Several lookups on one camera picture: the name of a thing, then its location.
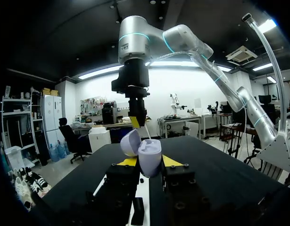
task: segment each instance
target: white bin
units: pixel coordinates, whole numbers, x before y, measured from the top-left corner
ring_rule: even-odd
[[[8,161],[12,169],[14,168],[19,169],[19,168],[25,167],[23,158],[21,155],[21,147],[13,146],[13,147],[5,149],[4,152],[8,157]]]
[[[110,132],[105,127],[93,127],[88,136],[92,153],[104,145],[111,144]]]

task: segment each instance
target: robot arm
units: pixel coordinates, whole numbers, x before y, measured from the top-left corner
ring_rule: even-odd
[[[191,56],[191,60],[213,79],[235,112],[243,108],[247,111],[262,148],[265,149],[276,142],[278,132],[262,107],[244,87],[237,91],[232,89],[225,74],[214,63],[208,61],[213,50],[198,39],[187,26],[178,25],[162,31],[149,25],[143,17],[130,16],[122,21],[118,48],[118,60],[124,66],[119,70],[118,79],[112,81],[112,90],[125,93],[125,96],[130,98],[129,116],[136,117],[140,126],[144,125],[147,114],[143,98],[149,95],[144,89],[149,86],[148,67],[145,63],[151,57],[185,51]],[[281,137],[283,140],[280,139],[280,142],[285,144],[286,135],[281,134]],[[286,148],[289,149],[290,141],[286,143]],[[275,155],[265,155],[261,159],[264,158],[271,164],[290,171],[290,152],[285,155],[280,163]]]

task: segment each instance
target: ceiling vent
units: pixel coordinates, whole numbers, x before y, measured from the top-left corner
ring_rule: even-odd
[[[257,58],[257,55],[245,46],[241,46],[232,53],[226,55],[225,57],[227,58],[227,60],[233,60],[240,63],[242,61],[248,60],[251,57]]]

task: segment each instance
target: ceiling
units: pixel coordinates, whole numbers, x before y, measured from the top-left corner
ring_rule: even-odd
[[[163,30],[177,24],[189,26],[196,36],[212,47],[211,60],[219,65],[235,68],[236,65],[228,63],[225,56],[242,45],[258,55],[254,62],[232,72],[244,70],[255,77],[273,71],[271,67],[257,72],[252,70],[269,63],[269,59],[257,35],[241,18],[249,12],[261,24],[270,16],[249,0],[165,0],[165,4],[156,0],[154,5],[150,0],[44,2],[38,5],[23,0],[8,8],[4,31],[8,42],[7,68],[58,81],[64,76],[73,77],[116,63],[120,29],[116,21],[139,15]],[[280,68],[290,69],[290,45],[279,27],[265,36],[276,50]]]
[[[282,75],[283,82],[289,82],[290,81],[290,69],[281,71],[281,75]],[[272,82],[267,79],[268,76],[272,77],[273,79],[275,79],[275,81],[277,81],[276,80],[276,76],[275,76],[274,73],[257,76],[254,79],[254,81],[259,83],[259,84],[262,84],[262,85],[272,84]]]

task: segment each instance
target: white wall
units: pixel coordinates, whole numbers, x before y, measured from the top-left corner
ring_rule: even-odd
[[[288,107],[290,104],[290,84],[289,82],[284,82],[283,84],[284,84],[284,93],[285,93],[284,100],[285,100],[286,106]],[[265,95],[268,94],[267,86],[264,86],[264,92],[265,92]],[[277,98],[279,98],[277,84],[269,84],[269,95],[273,95],[273,94]]]
[[[75,84],[70,81],[65,81],[65,117],[67,118],[68,124],[72,124],[76,115],[75,108]]]
[[[75,84],[63,81],[55,85],[58,95],[62,97],[62,117],[67,118],[68,124],[72,124],[75,118]]]
[[[111,81],[118,78],[118,73],[113,73],[98,78],[89,79],[76,84],[75,114],[80,114],[80,100],[95,96],[106,97],[107,100],[127,102],[122,94],[111,91]],[[204,112],[208,112],[207,105],[215,105],[215,101],[226,101],[224,94],[213,80],[202,70],[198,69],[150,69],[149,93],[144,98],[148,115],[152,119],[148,123],[151,136],[157,134],[157,119],[171,114],[170,93],[176,93],[180,103],[187,105],[187,109],[194,107],[194,99],[201,99]],[[187,115],[187,109],[178,110],[181,115]],[[207,118],[207,128],[215,126],[212,118]]]
[[[290,105],[290,83],[289,82],[284,83],[284,92],[285,92],[286,106],[289,107]]]
[[[58,90],[59,97],[62,97],[62,117],[65,117],[65,81],[55,85],[55,90]]]
[[[259,95],[260,96],[264,96],[265,95],[263,85],[258,83],[258,82],[252,81],[252,80],[250,81],[250,84],[252,86],[253,96],[257,97],[257,102],[259,104],[261,104],[260,101],[259,101]]]

